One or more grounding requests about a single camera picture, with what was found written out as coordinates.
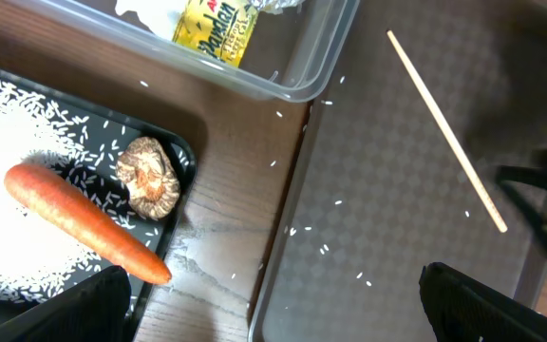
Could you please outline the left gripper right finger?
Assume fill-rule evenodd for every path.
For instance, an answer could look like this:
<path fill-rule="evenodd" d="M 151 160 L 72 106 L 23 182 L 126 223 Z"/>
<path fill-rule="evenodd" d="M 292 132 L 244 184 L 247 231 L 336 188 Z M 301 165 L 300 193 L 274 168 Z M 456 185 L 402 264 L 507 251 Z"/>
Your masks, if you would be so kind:
<path fill-rule="evenodd" d="M 547 342 L 547 317 L 441 262 L 423 267 L 420 299 L 438 342 Z"/>

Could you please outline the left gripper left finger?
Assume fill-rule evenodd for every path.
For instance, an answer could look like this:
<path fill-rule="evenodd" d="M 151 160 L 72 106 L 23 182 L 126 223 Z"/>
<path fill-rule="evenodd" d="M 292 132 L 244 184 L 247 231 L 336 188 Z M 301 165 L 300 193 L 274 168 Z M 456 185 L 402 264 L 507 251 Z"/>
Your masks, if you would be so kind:
<path fill-rule="evenodd" d="M 122 341 L 130 296 L 125 269 L 108 267 L 0 324 L 0 342 Z"/>

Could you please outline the orange carrot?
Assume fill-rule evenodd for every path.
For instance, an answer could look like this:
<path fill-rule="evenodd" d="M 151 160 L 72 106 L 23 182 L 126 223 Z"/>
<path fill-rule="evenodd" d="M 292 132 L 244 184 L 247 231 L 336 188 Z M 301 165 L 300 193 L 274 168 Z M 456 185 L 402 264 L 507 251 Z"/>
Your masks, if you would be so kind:
<path fill-rule="evenodd" d="M 4 185 L 30 211 L 129 274 L 158 285 L 172 279 L 170 270 L 154 252 L 52 170 L 36 164 L 17 164 L 7 171 Z"/>

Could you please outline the brown food scrap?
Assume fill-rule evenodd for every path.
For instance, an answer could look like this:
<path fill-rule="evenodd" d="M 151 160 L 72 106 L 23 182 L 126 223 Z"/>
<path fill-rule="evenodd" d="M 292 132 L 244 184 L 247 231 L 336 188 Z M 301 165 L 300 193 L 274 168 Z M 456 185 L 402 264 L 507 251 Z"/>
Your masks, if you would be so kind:
<path fill-rule="evenodd" d="M 179 200 L 179 179 L 155 138 L 132 141 L 118 157 L 115 171 L 128 190 L 130 207 L 146 218 L 166 217 Z"/>

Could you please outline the yellow snack wrapper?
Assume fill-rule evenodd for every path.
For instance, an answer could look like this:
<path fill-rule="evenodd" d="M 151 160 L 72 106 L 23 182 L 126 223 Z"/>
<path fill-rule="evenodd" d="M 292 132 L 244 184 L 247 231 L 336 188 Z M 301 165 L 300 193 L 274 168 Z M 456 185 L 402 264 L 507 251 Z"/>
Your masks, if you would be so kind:
<path fill-rule="evenodd" d="M 257 17 L 258 10 L 246 0 L 189 0 L 172 41 L 239 67 Z"/>

